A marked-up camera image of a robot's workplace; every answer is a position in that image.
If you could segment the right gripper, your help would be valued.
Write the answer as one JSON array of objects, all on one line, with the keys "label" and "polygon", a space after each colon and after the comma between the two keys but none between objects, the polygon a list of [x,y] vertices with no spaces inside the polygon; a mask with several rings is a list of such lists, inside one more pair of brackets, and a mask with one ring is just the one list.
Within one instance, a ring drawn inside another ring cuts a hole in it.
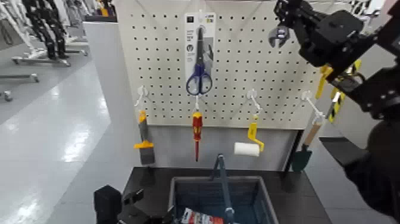
[{"label": "right gripper", "polygon": [[364,22],[347,11],[318,15],[302,0],[278,0],[274,13],[283,24],[293,24],[299,54],[315,67],[329,63],[364,28]]}]

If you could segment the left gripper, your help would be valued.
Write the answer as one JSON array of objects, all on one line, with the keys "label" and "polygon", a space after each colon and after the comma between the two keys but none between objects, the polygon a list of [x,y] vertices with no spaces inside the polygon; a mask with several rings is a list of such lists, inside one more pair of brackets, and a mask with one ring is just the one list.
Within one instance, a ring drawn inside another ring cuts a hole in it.
[{"label": "left gripper", "polygon": [[[144,189],[138,189],[123,196],[122,193],[111,185],[105,185],[93,193],[93,205],[96,214],[96,223],[118,224],[150,223],[150,217],[137,208],[135,203],[144,197]],[[171,206],[166,214],[154,216],[152,224],[174,224],[175,206]]]}]

